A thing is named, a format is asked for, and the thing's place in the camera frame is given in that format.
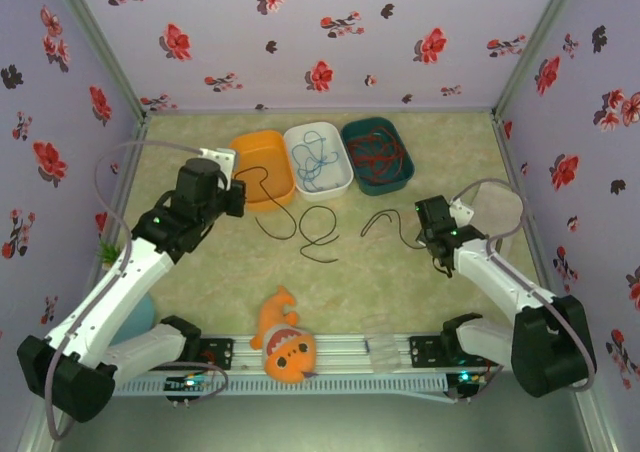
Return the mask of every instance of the orange stuffed toy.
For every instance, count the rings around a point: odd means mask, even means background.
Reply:
[[[296,299],[283,286],[260,309],[258,334],[249,344],[262,349],[262,363],[268,376],[286,384],[296,384],[316,375],[316,341],[308,332],[295,328],[298,314],[284,313],[285,305]]]

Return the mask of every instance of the white cable tray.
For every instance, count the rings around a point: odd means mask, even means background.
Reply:
[[[217,389],[224,383],[219,374],[207,378],[206,384],[192,386],[189,391],[176,385],[174,391],[165,390],[167,377],[180,376],[180,372],[166,372],[162,375],[143,375],[118,387],[115,397],[199,396]],[[277,382],[266,375],[240,375],[229,377],[229,387],[222,393],[233,396],[256,395],[352,395],[352,394],[400,394],[438,400],[427,394],[446,392],[445,374],[345,374],[316,376],[301,384],[288,385]]]

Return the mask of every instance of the floral wallpaper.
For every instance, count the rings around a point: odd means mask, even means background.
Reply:
[[[106,223],[94,164],[135,119],[62,0],[0,3],[0,449],[13,451],[34,399],[16,350],[87,292]],[[106,197],[121,160],[99,171]]]
[[[489,108],[548,1],[86,0],[156,113]]]
[[[640,450],[639,14],[571,0],[502,117],[556,291],[586,308],[618,450]]]

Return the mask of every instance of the beige floor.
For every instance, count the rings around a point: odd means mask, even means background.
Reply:
[[[227,147],[241,134],[288,128],[319,120],[338,129],[363,114],[212,115],[154,118],[148,139],[169,140],[195,147]],[[254,332],[262,301],[283,284],[298,299],[300,326],[314,333],[360,332],[363,317],[388,313],[396,332],[439,331],[442,322],[467,312],[479,312],[504,323],[500,310],[461,276],[447,279],[433,270],[425,250],[410,250],[400,242],[397,224],[379,221],[365,238],[359,233],[376,211],[395,208],[402,216],[408,241],[418,232],[413,203],[443,194],[450,198],[470,182],[483,177],[505,178],[504,166],[487,114],[385,114],[391,120],[416,164],[416,173],[401,191],[369,197],[354,182],[341,198],[323,202],[338,217],[340,238],[325,247],[307,249],[332,264],[302,257],[306,242],[298,234],[280,242],[265,236],[253,214],[243,219],[221,217],[200,247],[151,290],[158,318],[176,314],[210,334]],[[142,154],[126,211],[129,224],[152,207],[175,185],[177,171],[188,154],[148,147]],[[469,193],[467,202],[473,199]],[[288,207],[295,217],[309,207],[296,197]],[[261,215],[276,234],[286,234],[291,223],[282,212]],[[331,219],[312,211],[309,234],[322,235]],[[535,280],[522,232],[509,260]]]

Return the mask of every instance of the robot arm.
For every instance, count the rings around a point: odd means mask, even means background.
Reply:
[[[530,395],[540,397],[582,381],[588,366],[575,340],[543,305],[546,301],[565,319],[596,366],[582,304],[573,296],[557,297],[538,286],[495,251],[487,238],[468,225],[473,212],[459,200],[443,196],[417,202],[421,223],[417,241],[438,261],[441,272],[457,271],[474,282],[504,312],[511,327],[500,327],[478,314],[445,324],[443,342],[453,355],[485,357],[511,368]]]
[[[113,347],[109,345],[147,291],[185,253],[196,249],[220,215],[244,214],[245,184],[231,178],[235,152],[229,149],[201,149],[201,152],[201,157],[189,159],[181,167],[175,190],[163,194],[140,217],[132,230],[126,268],[121,272],[123,252],[69,317],[45,339],[29,336],[18,349],[29,389],[44,398],[45,378],[54,352],[69,337],[56,367],[52,397],[53,405],[78,422],[95,417],[106,406],[116,385],[163,363],[189,360],[197,350],[200,330],[177,317],[163,320],[142,336]],[[119,277],[113,287],[69,335],[76,318],[114,275]]]

